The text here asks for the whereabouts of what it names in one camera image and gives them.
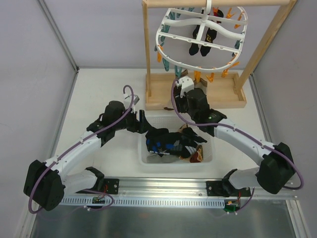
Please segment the white plastic sock hanger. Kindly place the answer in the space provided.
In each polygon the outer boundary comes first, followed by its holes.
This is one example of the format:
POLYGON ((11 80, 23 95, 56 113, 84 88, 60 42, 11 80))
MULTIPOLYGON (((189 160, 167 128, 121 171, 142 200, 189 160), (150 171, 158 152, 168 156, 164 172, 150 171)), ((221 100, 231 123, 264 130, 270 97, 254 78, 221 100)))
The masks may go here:
POLYGON ((193 71, 214 73, 220 71, 228 71, 230 68, 239 65, 238 58, 243 49, 245 40, 245 34, 248 26, 248 16, 245 9, 237 7, 240 10, 238 19, 233 20, 227 19, 226 17, 216 17, 213 15, 212 1, 207 1, 206 7, 202 8, 201 13, 194 12, 192 8, 185 10, 184 8, 169 8, 163 18, 160 27, 156 33, 156 46, 155 51, 157 52, 157 61, 162 62, 166 71, 169 71, 169 64, 172 63, 174 66, 180 66, 185 69, 191 69, 193 71), (169 33, 171 27, 185 27, 191 25, 199 25, 199 31, 196 39, 191 37, 184 37, 169 33), (225 38, 235 40, 235 46, 233 48, 223 46, 219 44, 205 42, 206 32, 208 29, 217 31, 217 34, 224 36, 225 38), (205 68, 201 66, 195 66, 186 64, 177 60, 172 59, 166 54, 163 47, 158 43, 159 35, 165 36, 173 40, 183 41, 187 43, 195 43, 199 46, 207 46, 220 51, 227 51, 232 53, 232 59, 221 67, 210 67, 205 68))

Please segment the beige brown patterned sock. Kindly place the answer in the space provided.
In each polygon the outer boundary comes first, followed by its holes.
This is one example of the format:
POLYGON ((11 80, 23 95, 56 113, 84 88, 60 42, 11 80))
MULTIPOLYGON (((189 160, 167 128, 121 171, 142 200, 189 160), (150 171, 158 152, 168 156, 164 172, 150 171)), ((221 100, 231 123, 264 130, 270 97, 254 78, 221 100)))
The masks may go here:
POLYGON ((206 94, 208 83, 205 80, 203 80, 202 78, 200 78, 200 80, 194 79, 194 87, 200 88, 204 92, 204 94, 206 94))

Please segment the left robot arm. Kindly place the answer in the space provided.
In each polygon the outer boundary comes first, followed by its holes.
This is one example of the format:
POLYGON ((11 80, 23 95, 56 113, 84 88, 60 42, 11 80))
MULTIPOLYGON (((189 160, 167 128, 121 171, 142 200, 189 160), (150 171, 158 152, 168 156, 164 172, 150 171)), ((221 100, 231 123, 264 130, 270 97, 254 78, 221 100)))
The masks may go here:
POLYGON ((91 123, 80 139, 61 155, 40 162, 33 161, 28 169, 23 192, 29 197, 29 211, 34 214, 32 202, 40 209, 51 211, 65 196, 77 192, 106 192, 105 176, 94 167, 70 175, 72 169, 88 155, 101 149, 114 138, 119 130, 144 134, 153 129, 147 121, 145 112, 135 112, 132 106, 125 108, 119 101, 111 101, 105 111, 91 123))

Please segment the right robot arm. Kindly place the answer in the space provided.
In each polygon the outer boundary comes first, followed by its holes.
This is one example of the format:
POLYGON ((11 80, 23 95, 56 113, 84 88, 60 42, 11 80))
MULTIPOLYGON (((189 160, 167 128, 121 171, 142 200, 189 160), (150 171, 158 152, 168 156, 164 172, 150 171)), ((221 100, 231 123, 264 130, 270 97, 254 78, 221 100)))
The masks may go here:
POLYGON ((235 195, 245 187, 262 187, 271 194, 277 194, 295 174, 295 166, 290 148, 259 140, 243 130, 221 112, 211 109, 202 89, 190 87, 181 91, 181 86, 174 86, 171 92, 172 104, 178 114, 188 114, 193 125, 212 137, 221 139, 251 158, 255 168, 232 169, 213 188, 219 196, 235 195))

